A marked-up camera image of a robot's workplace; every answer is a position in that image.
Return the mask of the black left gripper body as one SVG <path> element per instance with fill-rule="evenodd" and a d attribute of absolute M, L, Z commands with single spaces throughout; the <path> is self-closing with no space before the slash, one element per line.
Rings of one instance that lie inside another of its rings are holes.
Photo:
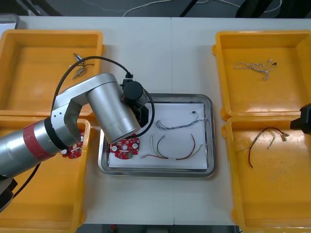
<path fill-rule="evenodd" d="M 145 106 L 138 105 L 136 103 L 129 103 L 128 106 L 133 111 L 136 120 L 141 128 L 143 128 L 149 121 L 149 110 Z"/>

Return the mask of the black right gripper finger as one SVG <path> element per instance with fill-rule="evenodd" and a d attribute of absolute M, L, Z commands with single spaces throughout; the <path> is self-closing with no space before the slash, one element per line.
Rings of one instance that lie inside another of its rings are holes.
<path fill-rule="evenodd" d="M 300 118 L 301 119 L 310 119 L 311 118 L 311 104 L 306 104 L 300 109 Z"/>
<path fill-rule="evenodd" d="M 291 130 L 301 130 L 303 133 L 311 133 L 311 124 L 298 118 L 290 122 Z"/>

